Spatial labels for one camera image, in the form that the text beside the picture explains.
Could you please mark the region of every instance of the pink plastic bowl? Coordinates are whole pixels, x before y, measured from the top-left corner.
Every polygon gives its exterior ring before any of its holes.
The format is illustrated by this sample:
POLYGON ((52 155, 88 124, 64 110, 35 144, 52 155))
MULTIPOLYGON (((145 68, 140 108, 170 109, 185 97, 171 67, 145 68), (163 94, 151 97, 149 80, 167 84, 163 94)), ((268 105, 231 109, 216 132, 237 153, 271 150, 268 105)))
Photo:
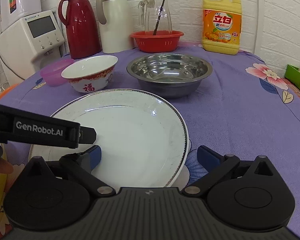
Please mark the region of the pink plastic bowl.
POLYGON ((45 80, 45 82, 49 86, 51 87, 59 86, 67 82, 67 80, 61 76, 61 73, 63 72, 64 69, 66 69, 73 63, 74 60, 72 58, 53 62, 45 66, 40 71, 40 76, 45 80))

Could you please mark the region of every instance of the black stirring stick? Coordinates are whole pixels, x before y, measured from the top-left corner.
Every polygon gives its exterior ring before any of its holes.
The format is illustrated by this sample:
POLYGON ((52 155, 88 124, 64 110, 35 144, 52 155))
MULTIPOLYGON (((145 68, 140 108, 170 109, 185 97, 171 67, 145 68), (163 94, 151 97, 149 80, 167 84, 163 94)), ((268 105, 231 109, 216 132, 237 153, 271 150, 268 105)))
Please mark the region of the black stirring stick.
POLYGON ((155 29, 153 31, 153 35, 157 34, 157 29, 158 29, 159 21, 160 21, 160 18, 161 18, 161 13, 162 13, 162 10, 163 10, 164 1, 165 0, 162 1, 162 5, 161 5, 161 8, 160 8, 160 13, 159 13, 159 16, 158 16, 158 19, 157 19, 157 24, 155 25, 155 29))

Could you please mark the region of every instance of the green plastic basket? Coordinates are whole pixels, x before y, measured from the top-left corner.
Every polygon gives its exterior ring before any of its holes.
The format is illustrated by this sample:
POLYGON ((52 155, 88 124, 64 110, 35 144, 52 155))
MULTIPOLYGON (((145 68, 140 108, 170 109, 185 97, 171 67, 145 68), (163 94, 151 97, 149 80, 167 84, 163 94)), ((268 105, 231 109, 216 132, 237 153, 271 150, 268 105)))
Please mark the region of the green plastic basket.
POLYGON ((284 76, 300 90, 300 72, 298 70, 299 68, 295 66, 287 65, 284 76))

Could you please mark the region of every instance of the tablecloth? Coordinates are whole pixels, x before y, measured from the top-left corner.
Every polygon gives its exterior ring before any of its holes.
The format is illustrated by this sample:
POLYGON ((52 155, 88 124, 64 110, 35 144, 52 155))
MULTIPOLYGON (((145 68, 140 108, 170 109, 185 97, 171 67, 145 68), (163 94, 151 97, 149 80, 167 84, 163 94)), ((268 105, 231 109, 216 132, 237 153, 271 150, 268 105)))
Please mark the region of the tablecloth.
MULTIPOLYGON (((267 155, 292 191, 296 208, 288 227, 300 236, 300 99, 257 56, 207 52, 200 47, 179 47, 175 53, 201 57, 214 72, 189 96, 170 99, 182 114, 192 140, 192 149, 206 145, 214 151, 235 154, 242 160, 267 155)), ((138 49, 113 54, 119 58, 107 89, 139 89, 127 64, 145 53, 138 49)), ((36 73, 0 100, 0 104, 51 115, 83 94, 70 84, 49 87, 36 73)), ((12 164, 26 163, 29 145, 8 143, 12 164)), ((192 182, 206 174, 189 153, 186 167, 192 182)))

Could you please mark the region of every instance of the plate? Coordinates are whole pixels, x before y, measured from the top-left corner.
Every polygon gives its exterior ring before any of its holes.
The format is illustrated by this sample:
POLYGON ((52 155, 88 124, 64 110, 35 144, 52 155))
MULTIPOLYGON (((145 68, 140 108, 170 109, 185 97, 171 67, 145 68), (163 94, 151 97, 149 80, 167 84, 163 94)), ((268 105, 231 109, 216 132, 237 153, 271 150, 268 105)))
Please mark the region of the plate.
MULTIPOLYGON (((52 117, 79 122, 97 132, 100 164, 91 172, 116 191, 120 187, 169 187, 177 179, 189 151, 188 130, 168 101, 132 89, 103 90, 78 98, 52 117)), ((56 161, 77 149, 33 145, 30 155, 56 161)))

